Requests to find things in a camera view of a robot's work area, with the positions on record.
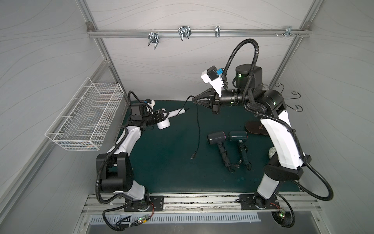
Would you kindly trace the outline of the white hair dryer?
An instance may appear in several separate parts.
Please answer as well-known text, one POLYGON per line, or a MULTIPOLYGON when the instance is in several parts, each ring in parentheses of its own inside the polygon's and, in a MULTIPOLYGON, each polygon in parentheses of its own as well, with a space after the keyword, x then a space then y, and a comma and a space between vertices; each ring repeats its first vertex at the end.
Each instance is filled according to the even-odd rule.
POLYGON ((161 120, 157 123, 159 130, 170 127, 170 118, 182 115, 186 112, 184 108, 177 109, 174 111, 167 112, 165 109, 160 109, 161 120))

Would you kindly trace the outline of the black hair dryer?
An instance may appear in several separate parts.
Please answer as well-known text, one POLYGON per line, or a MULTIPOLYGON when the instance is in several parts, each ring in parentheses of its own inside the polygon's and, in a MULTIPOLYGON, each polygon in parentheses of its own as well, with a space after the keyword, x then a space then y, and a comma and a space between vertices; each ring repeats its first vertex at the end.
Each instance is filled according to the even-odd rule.
POLYGON ((210 145, 217 145, 218 150, 220 152, 222 161, 224 163, 224 166, 228 169, 229 172, 234 173, 235 170, 232 168, 232 164, 230 162, 230 159, 228 157, 228 153, 226 151, 226 148, 224 146, 224 142, 226 141, 226 135, 223 131, 211 133, 207 135, 207 141, 210 145))

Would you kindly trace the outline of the green hair dryer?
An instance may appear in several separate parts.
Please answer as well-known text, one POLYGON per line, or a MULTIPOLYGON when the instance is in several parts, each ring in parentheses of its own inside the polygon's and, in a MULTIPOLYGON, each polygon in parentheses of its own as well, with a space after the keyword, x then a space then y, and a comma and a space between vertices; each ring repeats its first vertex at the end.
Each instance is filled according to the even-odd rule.
POLYGON ((247 151, 248 148, 245 142, 248 140, 248 134, 246 131, 231 131, 228 134, 228 138, 232 142, 238 144, 238 151, 241 157, 241 163, 244 164, 245 168, 250 171, 252 169, 252 164, 248 160, 247 151))

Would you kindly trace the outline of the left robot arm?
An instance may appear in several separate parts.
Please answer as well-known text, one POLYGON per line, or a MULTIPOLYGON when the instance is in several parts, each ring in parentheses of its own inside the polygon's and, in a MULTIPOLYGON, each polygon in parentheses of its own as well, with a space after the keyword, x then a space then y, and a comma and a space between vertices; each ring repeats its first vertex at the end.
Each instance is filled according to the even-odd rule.
POLYGON ((154 110, 154 100, 140 100, 129 91, 128 98, 131 96, 137 103, 129 104, 130 116, 121 126, 122 135, 106 154, 96 158, 95 196, 100 204, 124 198, 145 209, 151 200, 146 187, 134 180, 130 154, 142 132, 151 125, 166 125, 169 113, 165 109, 154 110))

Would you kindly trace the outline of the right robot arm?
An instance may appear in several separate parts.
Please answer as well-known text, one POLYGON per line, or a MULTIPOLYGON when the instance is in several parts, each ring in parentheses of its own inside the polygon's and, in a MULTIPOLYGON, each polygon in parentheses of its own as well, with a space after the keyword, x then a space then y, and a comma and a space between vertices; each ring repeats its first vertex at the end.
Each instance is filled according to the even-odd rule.
POLYGON ((311 157, 306 155, 301 147, 296 130, 291 127, 287 106, 282 94, 275 90, 263 90, 262 84, 254 85, 260 80, 261 71, 256 65, 259 57, 259 45, 254 39, 241 41, 233 50, 224 69, 215 66, 205 70, 201 78, 209 83, 211 88, 196 95, 192 101, 195 104, 209 108, 218 114, 222 106, 242 105, 247 112, 260 118, 261 124, 269 134, 276 153, 264 168, 264 176, 255 192, 253 200, 259 209, 264 209, 270 198, 276 193, 279 184, 291 181, 310 196, 330 201, 334 197, 333 188, 328 181, 310 164, 311 157), (244 71, 236 71, 236 88, 227 89, 227 72, 240 48, 251 44, 254 48, 253 60, 244 64, 244 71), (306 166, 325 185, 328 195, 325 197, 314 194, 298 183, 303 174, 302 167, 306 166))

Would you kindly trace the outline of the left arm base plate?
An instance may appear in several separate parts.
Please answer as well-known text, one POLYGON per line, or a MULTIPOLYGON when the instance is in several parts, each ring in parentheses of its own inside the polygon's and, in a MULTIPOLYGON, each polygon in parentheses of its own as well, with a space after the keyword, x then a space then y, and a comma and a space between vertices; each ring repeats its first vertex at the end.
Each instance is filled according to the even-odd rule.
POLYGON ((151 212, 163 211, 164 196, 145 196, 143 200, 134 201, 129 206, 124 208, 125 212, 151 212))

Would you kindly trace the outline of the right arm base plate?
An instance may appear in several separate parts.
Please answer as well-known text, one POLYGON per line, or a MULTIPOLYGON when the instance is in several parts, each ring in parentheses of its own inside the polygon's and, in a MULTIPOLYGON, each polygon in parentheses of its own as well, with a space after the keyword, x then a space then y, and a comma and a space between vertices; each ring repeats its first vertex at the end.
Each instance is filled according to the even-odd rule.
POLYGON ((241 210, 278 210, 280 204, 275 194, 269 199, 265 199, 259 194, 241 194, 236 203, 240 204, 241 210))

